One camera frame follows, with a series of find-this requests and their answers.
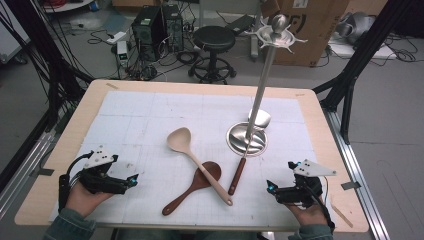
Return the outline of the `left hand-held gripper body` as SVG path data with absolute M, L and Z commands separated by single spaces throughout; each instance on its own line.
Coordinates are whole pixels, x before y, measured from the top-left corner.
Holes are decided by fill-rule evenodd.
M 100 145 L 93 151 L 79 172 L 80 183 L 91 193 L 124 194 L 128 189 L 127 180 L 114 178 L 108 175 L 113 163 L 108 163 L 112 155 Z

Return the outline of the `metal spatula with wooden handle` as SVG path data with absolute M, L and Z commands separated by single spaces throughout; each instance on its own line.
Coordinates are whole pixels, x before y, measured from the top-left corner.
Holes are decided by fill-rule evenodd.
M 270 124 L 271 115 L 264 110 L 259 110 L 253 125 L 250 125 L 251 120 L 252 112 L 249 112 L 247 122 L 237 123 L 227 131 L 226 137 L 228 146 L 234 153 L 241 156 L 228 189 L 229 195 L 233 195 L 235 193 L 246 159 L 250 156 L 260 155 L 267 147 L 267 135 L 265 133 L 265 129 Z

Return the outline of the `brown wooden spoon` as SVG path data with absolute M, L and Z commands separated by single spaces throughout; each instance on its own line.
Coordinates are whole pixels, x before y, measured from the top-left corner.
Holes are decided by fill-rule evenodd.
M 202 166 L 212 175 L 215 180 L 219 180 L 221 177 L 221 168 L 220 166 L 212 161 L 207 161 L 202 164 Z M 173 213 L 177 207 L 185 200 L 187 196 L 189 196 L 192 192 L 211 187 L 211 183 L 207 180 L 206 176 L 202 173 L 200 169 L 197 169 L 194 173 L 193 180 L 188 189 L 183 192 L 180 196 L 175 198 L 169 204 L 167 204 L 163 210 L 162 215 L 168 216 Z

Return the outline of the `beige ladle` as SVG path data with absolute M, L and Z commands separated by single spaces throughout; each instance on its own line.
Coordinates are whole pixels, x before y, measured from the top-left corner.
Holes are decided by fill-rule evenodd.
M 176 152 L 186 154 L 201 170 L 208 182 L 214 188 L 219 197 L 228 205 L 232 206 L 233 201 L 230 195 L 224 190 L 221 184 L 202 165 L 200 160 L 191 151 L 191 132 L 188 128 L 182 127 L 171 132 L 167 137 L 167 145 Z

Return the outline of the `metal utensil stand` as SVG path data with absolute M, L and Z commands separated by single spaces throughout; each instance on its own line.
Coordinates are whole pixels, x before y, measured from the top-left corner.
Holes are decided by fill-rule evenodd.
M 267 50 L 264 67 L 248 121 L 233 125 L 226 134 L 229 148 L 243 158 L 262 154 L 268 144 L 265 129 L 270 124 L 271 116 L 261 110 L 260 106 L 277 50 L 284 49 L 292 53 L 290 47 L 293 44 L 296 42 L 306 43 L 306 40 L 296 38 L 289 31 L 289 27 L 288 18 L 283 14 L 277 14 L 273 17 L 270 25 L 260 27 L 254 32 L 254 35 L 262 42 L 262 48 Z

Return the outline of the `person's right hand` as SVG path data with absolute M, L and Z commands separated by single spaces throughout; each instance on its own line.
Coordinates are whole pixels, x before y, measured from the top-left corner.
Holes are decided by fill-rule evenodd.
M 295 205 L 287 205 L 301 226 L 306 225 L 326 225 L 327 220 L 318 204 L 314 204 L 308 208 L 301 209 Z

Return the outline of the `person's left hand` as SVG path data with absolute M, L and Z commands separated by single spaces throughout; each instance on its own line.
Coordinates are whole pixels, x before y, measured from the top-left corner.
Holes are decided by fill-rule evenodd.
M 101 203 L 112 197 L 111 193 L 91 193 L 80 182 L 71 189 L 66 208 L 72 209 L 82 217 L 89 216 Z

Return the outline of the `white box with green light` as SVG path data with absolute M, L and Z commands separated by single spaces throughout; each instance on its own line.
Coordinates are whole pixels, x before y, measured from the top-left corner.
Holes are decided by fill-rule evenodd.
M 128 63 L 128 46 L 126 41 L 117 42 L 116 55 L 119 63 L 122 66 L 125 66 Z

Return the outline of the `wide black computer tower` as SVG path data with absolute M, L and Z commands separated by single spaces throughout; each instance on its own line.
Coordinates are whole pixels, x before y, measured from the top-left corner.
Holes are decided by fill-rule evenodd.
M 144 5 L 131 27 L 140 58 L 145 61 L 157 61 L 159 44 L 165 39 L 161 7 Z

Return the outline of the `narrow black computer tower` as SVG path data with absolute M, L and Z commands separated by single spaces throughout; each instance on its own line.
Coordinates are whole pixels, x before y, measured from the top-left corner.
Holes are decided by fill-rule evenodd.
M 184 50 L 183 41 L 183 19 L 179 12 L 179 8 L 175 4 L 164 5 L 162 7 L 164 25 L 168 35 L 168 50 L 170 52 L 179 52 Z

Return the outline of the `black round stool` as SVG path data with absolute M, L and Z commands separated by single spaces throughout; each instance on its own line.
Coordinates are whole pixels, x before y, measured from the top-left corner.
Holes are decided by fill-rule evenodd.
M 197 77 L 200 83 L 222 82 L 234 78 L 236 70 L 218 55 L 225 53 L 235 45 L 233 32 L 222 26 L 200 27 L 193 34 L 193 42 L 201 50 L 209 53 L 208 57 L 197 60 L 188 70 L 190 77 Z

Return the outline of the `black flat device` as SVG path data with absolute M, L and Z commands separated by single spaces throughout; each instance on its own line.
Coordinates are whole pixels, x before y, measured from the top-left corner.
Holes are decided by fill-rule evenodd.
M 231 30 L 235 36 L 249 30 L 254 24 L 254 18 L 247 14 L 239 17 L 233 22 L 229 23 L 226 28 Z

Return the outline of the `grey rounded device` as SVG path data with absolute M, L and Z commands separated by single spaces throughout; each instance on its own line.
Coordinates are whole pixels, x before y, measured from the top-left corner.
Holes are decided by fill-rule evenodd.
M 364 12 L 348 12 L 337 24 L 335 32 L 348 43 L 354 44 L 368 32 L 375 22 L 375 18 Z

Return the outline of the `white round table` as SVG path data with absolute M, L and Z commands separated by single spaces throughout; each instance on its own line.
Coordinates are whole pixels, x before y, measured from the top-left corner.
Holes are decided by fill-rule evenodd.
M 51 2 L 45 1 L 43 9 L 47 13 L 64 12 L 88 6 L 94 0 L 52 0 Z

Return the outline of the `black metal frame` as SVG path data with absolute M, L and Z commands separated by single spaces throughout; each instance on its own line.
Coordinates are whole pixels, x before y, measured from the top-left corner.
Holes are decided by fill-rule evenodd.
M 40 79 L 48 84 L 46 116 L 47 129 L 50 130 L 59 120 L 60 108 L 66 103 L 79 102 L 85 94 L 77 79 L 91 83 L 94 78 L 65 60 L 34 0 L 4 0 L 4 2 L 38 51 L 35 53 L 6 19 L 0 18 L 0 22 L 29 56 Z
M 320 101 L 321 107 L 329 112 L 336 112 L 339 103 L 343 102 L 339 133 L 345 144 L 350 144 L 349 125 L 356 81 L 391 30 L 416 1 L 388 0 L 344 69 L 333 79 L 313 88 L 316 94 L 329 91 Z

